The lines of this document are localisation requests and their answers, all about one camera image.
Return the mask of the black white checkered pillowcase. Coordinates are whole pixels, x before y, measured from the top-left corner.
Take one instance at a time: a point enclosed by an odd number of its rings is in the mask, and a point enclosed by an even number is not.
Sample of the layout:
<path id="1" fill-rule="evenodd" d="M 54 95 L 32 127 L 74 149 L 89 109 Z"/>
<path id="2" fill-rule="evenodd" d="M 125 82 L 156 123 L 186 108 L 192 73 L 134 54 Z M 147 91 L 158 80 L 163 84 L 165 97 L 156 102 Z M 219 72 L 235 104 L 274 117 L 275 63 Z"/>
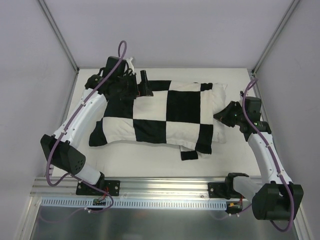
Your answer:
<path id="1" fill-rule="evenodd" d="M 112 98 L 89 136 L 90 147 L 117 141 L 180 147 L 183 161 L 210 155 L 214 140 L 212 83 L 151 80 L 153 96 Z"/>

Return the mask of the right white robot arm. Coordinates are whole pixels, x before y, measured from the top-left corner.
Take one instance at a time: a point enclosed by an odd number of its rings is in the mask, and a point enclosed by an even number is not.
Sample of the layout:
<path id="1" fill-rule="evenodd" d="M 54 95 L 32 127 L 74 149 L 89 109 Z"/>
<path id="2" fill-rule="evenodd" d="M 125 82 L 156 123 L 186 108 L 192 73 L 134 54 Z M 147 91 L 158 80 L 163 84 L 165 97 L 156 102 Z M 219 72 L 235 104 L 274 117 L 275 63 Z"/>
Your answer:
<path id="1" fill-rule="evenodd" d="M 304 191 L 284 170 L 270 126 L 260 120 L 261 106 L 261 99 L 249 96 L 242 102 L 231 101 L 213 117 L 227 127 L 239 126 L 257 161 L 262 185 L 254 183 L 245 173 L 233 172 L 213 193 L 228 200 L 241 195 L 250 201 L 258 220 L 291 221 L 296 217 Z"/>

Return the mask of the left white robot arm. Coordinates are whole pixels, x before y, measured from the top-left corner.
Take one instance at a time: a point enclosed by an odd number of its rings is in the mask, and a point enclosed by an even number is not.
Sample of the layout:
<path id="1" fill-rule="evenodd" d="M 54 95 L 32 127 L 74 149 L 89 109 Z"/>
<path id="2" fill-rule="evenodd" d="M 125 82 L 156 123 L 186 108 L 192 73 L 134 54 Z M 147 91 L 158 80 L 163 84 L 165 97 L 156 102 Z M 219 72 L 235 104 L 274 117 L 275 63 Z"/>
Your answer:
<path id="1" fill-rule="evenodd" d="M 122 97 L 134 100 L 137 97 L 153 96 L 147 73 L 140 71 L 141 82 L 137 82 L 132 59 L 109 57 L 106 66 L 88 78 L 80 100 L 70 116 L 52 134 L 44 134 L 40 144 L 47 160 L 46 180 L 51 187 L 59 183 L 50 180 L 50 167 L 54 166 L 87 184 L 93 195 L 104 191 L 104 174 L 86 162 L 79 144 L 93 117 L 109 99 Z"/>

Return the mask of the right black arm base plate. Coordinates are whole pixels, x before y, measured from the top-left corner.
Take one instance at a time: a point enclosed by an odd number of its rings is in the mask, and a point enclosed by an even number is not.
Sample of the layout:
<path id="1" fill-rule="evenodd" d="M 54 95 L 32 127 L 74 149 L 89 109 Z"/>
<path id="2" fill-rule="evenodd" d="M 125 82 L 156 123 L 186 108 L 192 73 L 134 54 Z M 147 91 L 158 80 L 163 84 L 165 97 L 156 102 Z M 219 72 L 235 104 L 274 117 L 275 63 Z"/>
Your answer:
<path id="1" fill-rule="evenodd" d="M 244 195 L 235 191 L 233 187 L 225 182 L 209 182 L 207 184 L 207 191 L 209 198 L 221 199 L 240 199 L 241 197 L 247 199 Z"/>

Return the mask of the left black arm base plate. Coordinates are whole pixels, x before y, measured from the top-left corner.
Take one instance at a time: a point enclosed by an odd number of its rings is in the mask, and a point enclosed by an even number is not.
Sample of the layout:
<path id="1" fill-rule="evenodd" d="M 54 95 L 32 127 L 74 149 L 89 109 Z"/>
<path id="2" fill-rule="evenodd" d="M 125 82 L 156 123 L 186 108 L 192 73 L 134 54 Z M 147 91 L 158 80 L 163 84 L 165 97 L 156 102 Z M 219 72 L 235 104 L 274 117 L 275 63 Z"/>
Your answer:
<path id="1" fill-rule="evenodd" d="M 119 180 L 107 180 L 102 179 L 99 180 L 94 187 L 97 189 L 103 190 L 109 193 L 111 196 L 119 196 L 120 191 L 120 181 Z M 87 184 L 81 182 L 77 184 L 76 192 L 77 196 L 102 196 L 104 193 L 93 189 L 92 187 L 88 186 Z"/>

